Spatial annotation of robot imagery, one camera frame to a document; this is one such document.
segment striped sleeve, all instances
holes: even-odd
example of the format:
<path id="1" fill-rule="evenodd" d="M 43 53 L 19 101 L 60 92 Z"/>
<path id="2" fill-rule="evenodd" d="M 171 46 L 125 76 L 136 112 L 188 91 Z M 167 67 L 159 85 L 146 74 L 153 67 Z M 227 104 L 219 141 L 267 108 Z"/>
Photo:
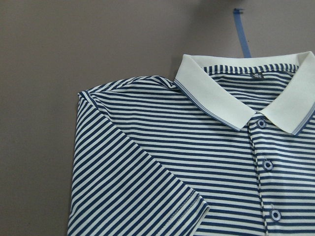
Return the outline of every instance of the striped sleeve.
<path id="1" fill-rule="evenodd" d="M 79 93 L 68 236 L 193 235 L 208 204 Z"/>

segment blue tape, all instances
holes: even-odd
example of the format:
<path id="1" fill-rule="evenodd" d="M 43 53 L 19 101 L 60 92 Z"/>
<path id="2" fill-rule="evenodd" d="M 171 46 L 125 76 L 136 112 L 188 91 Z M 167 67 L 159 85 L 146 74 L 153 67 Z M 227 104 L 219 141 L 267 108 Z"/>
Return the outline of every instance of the blue tape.
<path id="1" fill-rule="evenodd" d="M 241 10 L 240 8 L 235 8 L 233 11 L 235 26 L 238 34 L 238 38 L 240 39 L 240 43 L 242 46 L 243 55 L 245 58 L 251 58 L 250 49 L 248 48 L 247 40 L 245 37 L 242 20 L 241 20 Z"/>

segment button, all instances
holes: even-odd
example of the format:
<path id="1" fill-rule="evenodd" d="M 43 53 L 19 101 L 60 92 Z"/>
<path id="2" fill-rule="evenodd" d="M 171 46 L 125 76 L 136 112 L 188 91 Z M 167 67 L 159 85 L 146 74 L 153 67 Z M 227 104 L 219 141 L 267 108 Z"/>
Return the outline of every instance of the button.
<path id="1" fill-rule="evenodd" d="M 278 210 L 273 209 L 273 210 L 270 212 L 270 215 L 271 215 L 271 218 L 272 218 L 274 221 L 279 221 L 279 220 L 281 220 L 281 214 L 280 214 L 280 211 L 278 211 Z"/>
<path id="2" fill-rule="evenodd" d="M 263 163 L 263 167 L 264 167 L 265 171 L 271 171 L 272 168 L 274 167 L 274 165 L 272 164 L 271 161 L 265 160 Z"/>
<path id="3" fill-rule="evenodd" d="M 258 127 L 260 127 L 260 128 L 264 128 L 264 127 L 266 127 L 266 121 L 265 121 L 264 119 L 259 119 L 259 120 L 257 121 L 257 125 L 258 125 Z"/>

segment striped shirt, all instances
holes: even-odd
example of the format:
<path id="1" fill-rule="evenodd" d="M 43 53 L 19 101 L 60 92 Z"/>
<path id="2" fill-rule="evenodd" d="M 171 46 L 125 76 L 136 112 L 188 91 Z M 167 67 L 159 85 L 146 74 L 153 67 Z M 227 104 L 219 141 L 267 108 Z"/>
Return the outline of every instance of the striped shirt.
<path id="1" fill-rule="evenodd" d="M 78 95 L 68 236 L 315 235 L 312 52 Z"/>

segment collar striped trim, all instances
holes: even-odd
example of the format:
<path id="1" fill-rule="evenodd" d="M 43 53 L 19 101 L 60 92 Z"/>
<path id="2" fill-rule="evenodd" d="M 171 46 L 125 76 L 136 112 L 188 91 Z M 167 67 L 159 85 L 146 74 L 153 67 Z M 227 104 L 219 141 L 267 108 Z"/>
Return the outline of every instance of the collar striped trim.
<path id="1" fill-rule="evenodd" d="M 203 112 L 239 131 L 256 111 L 229 94 L 211 75 L 275 70 L 296 73 L 283 92 L 260 113 L 283 131 L 298 135 L 315 112 L 312 52 L 245 59 L 184 54 L 174 84 Z"/>

